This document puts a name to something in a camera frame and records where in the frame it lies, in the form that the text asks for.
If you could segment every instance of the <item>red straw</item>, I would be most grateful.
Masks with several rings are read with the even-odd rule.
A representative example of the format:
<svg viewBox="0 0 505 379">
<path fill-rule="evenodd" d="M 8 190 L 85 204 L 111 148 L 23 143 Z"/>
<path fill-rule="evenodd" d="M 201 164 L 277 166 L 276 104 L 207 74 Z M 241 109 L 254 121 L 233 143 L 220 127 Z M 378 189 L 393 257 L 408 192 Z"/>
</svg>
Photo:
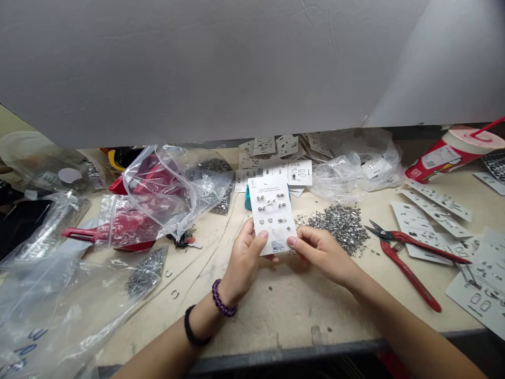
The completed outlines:
<svg viewBox="0 0 505 379">
<path fill-rule="evenodd" d="M 484 131 L 486 131 L 487 129 L 490 129 L 492 128 L 493 126 L 495 125 L 498 125 L 499 123 L 505 121 L 505 116 L 502 117 L 502 118 L 499 118 L 497 119 L 496 121 L 492 122 L 491 124 L 489 125 L 486 125 L 485 127 L 483 127 L 482 129 L 479 129 L 477 130 L 476 132 L 473 132 L 472 134 L 470 134 L 470 137 L 475 137 L 476 135 L 478 135 L 479 133 L 482 133 Z"/>
</svg>

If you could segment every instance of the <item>white backdrop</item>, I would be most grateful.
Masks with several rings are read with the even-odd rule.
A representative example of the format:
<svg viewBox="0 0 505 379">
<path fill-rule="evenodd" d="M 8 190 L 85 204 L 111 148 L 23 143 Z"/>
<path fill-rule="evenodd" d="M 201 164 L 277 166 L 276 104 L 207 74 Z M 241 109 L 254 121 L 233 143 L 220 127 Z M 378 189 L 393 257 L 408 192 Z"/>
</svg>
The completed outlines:
<svg viewBox="0 0 505 379">
<path fill-rule="evenodd" d="M 0 102 L 74 148 L 487 121 L 501 3 L 2 0 Z"/>
</svg>

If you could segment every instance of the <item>hand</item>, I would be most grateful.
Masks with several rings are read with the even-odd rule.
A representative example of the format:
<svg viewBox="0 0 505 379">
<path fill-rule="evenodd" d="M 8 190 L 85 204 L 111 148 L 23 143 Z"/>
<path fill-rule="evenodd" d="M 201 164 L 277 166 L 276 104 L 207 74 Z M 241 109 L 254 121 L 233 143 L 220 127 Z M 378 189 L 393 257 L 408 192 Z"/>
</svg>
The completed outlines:
<svg viewBox="0 0 505 379">
<path fill-rule="evenodd" d="M 219 297 L 227 307 L 234 307 L 253 285 L 259 255 L 267 243 L 267 238 L 267 231 L 255 234 L 254 222 L 250 218 L 235 239 L 228 268 L 218 288 Z M 279 261 L 273 256 L 265 257 L 273 262 Z"/>
<path fill-rule="evenodd" d="M 328 231 L 301 226 L 296 232 L 298 238 L 288 238 L 288 245 L 331 281 L 350 287 L 363 272 Z"/>
</svg>

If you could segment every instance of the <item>red tool handle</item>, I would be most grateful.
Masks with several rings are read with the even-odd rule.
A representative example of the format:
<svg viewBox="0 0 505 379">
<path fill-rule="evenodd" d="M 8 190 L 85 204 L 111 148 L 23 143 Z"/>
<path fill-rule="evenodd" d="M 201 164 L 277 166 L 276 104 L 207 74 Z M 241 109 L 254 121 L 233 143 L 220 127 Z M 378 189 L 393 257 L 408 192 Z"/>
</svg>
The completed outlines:
<svg viewBox="0 0 505 379">
<path fill-rule="evenodd" d="M 393 260 L 393 262 L 396 263 L 396 265 L 400 268 L 400 270 L 402 270 L 407 279 L 412 283 L 414 288 L 428 303 L 431 309 L 433 309 L 435 312 L 442 312 L 442 307 L 440 306 L 440 304 L 430 294 L 430 292 L 426 289 L 426 287 L 423 286 L 421 281 L 417 279 L 417 276 L 414 275 L 409 266 L 407 266 L 405 262 L 400 259 L 396 251 L 394 251 L 393 248 L 391 247 L 391 245 L 381 240 L 380 246 L 382 247 L 382 250 L 387 254 L 387 256 L 390 257 Z"/>
<path fill-rule="evenodd" d="M 72 238 L 74 240 L 94 242 L 95 233 L 96 228 L 94 229 L 67 228 L 63 231 L 62 236 Z"/>
<path fill-rule="evenodd" d="M 456 262 L 456 263 L 461 263 L 461 264 L 471 264 L 470 261 L 458 257 L 457 255 L 448 253 L 444 250 L 437 249 L 436 247 L 432 247 L 430 245 L 424 244 L 423 242 L 420 242 L 418 240 L 415 240 L 408 234 L 402 233 L 402 232 L 392 232 L 393 236 L 395 236 L 396 240 L 400 241 L 401 243 L 410 243 L 415 246 L 419 246 L 422 249 L 433 253 L 435 255 L 441 256 L 442 258 L 448 259 L 450 261 Z"/>
</svg>

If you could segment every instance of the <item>teal object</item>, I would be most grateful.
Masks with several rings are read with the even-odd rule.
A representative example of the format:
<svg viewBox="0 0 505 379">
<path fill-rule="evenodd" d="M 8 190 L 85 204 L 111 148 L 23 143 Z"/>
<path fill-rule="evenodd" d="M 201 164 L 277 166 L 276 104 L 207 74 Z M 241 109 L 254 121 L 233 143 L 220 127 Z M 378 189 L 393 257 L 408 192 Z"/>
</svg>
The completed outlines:
<svg viewBox="0 0 505 379">
<path fill-rule="evenodd" d="M 251 194 L 249 193 L 249 186 L 246 187 L 246 202 L 244 204 L 244 207 L 248 211 L 253 211 L 253 207 L 251 207 Z"/>
</svg>

